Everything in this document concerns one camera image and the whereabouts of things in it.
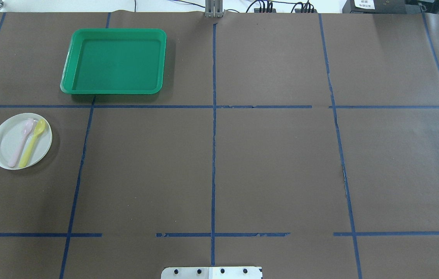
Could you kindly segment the green plastic tray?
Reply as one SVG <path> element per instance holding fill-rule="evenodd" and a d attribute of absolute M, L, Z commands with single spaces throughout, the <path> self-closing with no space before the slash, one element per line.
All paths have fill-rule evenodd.
<path fill-rule="evenodd" d="M 60 89 L 66 94 L 158 93 L 166 43 L 161 29 L 79 29 L 71 37 Z"/>

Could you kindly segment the brown paper table cover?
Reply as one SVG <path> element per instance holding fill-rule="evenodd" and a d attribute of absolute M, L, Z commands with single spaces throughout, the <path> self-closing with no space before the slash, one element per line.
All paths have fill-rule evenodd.
<path fill-rule="evenodd" d="M 82 28 L 156 28 L 156 94 L 69 95 Z M 439 15 L 0 14 L 0 125 L 47 155 L 0 167 L 0 279 L 439 279 Z"/>

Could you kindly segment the white round plate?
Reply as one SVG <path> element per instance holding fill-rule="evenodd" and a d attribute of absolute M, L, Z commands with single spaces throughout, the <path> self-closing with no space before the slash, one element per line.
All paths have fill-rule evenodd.
<path fill-rule="evenodd" d="M 0 167 L 25 169 L 43 159 L 53 143 L 48 121 L 35 113 L 21 113 L 0 125 Z"/>

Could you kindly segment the yellow plastic spoon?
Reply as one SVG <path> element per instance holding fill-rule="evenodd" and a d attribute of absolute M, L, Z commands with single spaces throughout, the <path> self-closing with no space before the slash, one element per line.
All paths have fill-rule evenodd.
<path fill-rule="evenodd" d="M 36 122 L 36 126 L 32 134 L 31 140 L 27 148 L 25 149 L 22 157 L 20 158 L 18 167 L 25 168 L 27 166 L 27 163 L 29 162 L 32 152 L 35 148 L 36 141 L 39 138 L 39 136 L 41 136 L 41 134 L 45 131 L 46 126 L 47 124 L 45 119 L 40 119 L 38 122 Z"/>

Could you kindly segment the pink plastic spoon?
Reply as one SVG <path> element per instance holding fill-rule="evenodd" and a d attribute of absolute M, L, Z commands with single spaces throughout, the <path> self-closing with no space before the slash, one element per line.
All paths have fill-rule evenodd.
<path fill-rule="evenodd" d="M 21 131 L 22 133 L 21 133 L 20 142 L 18 143 L 14 153 L 12 154 L 7 164 L 7 166 L 9 166 L 10 168 L 15 167 L 17 162 L 19 161 L 19 157 L 22 154 L 23 148 L 25 146 L 29 134 L 33 130 L 34 124 L 35 124 L 35 120 L 33 118 L 28 118 L 27 121 L 25 122 L 25 125 Z"/>

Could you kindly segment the aluminium frame post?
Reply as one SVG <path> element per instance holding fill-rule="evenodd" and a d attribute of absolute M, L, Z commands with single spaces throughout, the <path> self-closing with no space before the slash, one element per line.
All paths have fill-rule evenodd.
<path fill-rule="evenodd" d="M 223 0 L 205 0 L 206 18 L 220 18 L 224 16 L 224 13 Z"/>

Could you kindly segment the black mini computer box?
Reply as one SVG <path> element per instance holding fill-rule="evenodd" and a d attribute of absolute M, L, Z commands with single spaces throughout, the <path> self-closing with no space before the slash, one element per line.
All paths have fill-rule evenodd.
<path fill-rule="evenodd" d="M 347 0 L 343 14 L 406 14 L 405 0 Z"/>

